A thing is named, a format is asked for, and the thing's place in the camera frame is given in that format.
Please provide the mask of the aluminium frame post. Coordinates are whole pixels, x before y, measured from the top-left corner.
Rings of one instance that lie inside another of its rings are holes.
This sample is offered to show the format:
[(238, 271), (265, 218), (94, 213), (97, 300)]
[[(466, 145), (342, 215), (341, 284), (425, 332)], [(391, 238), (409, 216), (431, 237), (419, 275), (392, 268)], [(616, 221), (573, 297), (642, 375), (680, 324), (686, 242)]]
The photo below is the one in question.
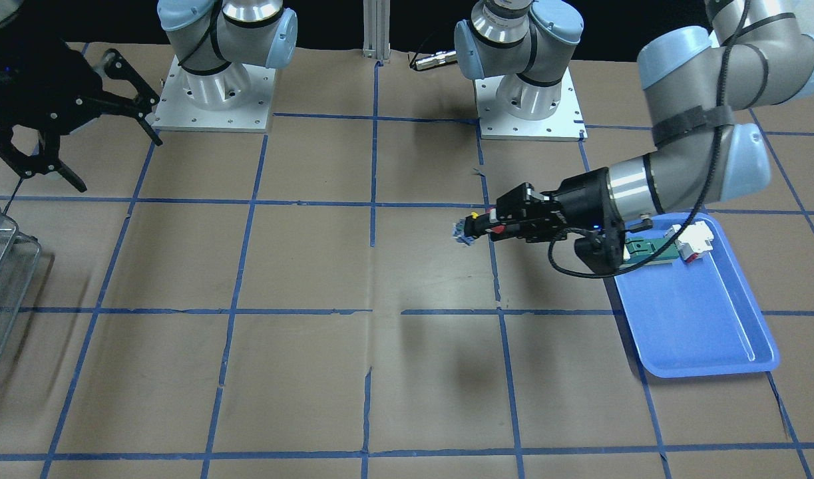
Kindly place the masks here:
[(362, 55), (364, 57), (380, 63), (389, 62), (389, 58), (391, 58), (389, 18), (391, 18), (391, 1), (366, 0), (362, 2)]

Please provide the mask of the blue plastic tray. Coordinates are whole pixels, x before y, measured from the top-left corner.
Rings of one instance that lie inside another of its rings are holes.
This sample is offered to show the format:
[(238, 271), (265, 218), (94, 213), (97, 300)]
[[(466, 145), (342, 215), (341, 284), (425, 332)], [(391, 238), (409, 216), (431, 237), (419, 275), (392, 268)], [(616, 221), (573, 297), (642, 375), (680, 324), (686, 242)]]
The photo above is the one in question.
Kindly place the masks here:
[(771, 372), (780, 352), (723, 228), (693, 263), (644, 266), (614, 281), (644, 368), (659, 378)]

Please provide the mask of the white circuit breaker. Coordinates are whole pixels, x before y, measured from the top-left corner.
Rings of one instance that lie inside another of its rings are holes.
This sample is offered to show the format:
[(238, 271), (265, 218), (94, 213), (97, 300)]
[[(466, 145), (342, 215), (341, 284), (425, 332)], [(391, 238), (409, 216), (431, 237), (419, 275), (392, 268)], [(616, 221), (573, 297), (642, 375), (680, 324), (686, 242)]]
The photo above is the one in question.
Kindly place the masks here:
[(693, 263), (713, 252), (714, 234), (707, 222), (696, 221), (680, 236), (671, 240), (685, 264)]

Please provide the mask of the green terminal block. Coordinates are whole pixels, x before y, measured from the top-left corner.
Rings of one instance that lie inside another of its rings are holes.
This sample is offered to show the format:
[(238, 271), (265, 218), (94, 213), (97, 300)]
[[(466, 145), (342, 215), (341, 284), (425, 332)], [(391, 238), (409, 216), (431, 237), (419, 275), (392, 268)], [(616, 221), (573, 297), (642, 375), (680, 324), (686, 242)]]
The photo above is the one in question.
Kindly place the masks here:
[[(640, 236), (626, 237), (624, 243), (623, 261), (620, 269), (627, 269), (632, 265), (641, 263), (645, 259), (655, 254), (663, 245), (668, 243), (666, 238), (645, 238)], [(677, 249), (672, 243), (668, 243), (669, 248), (663, 251), (656, 259), (648, 265), (659, 265), (672, 263), (680, 257)]]

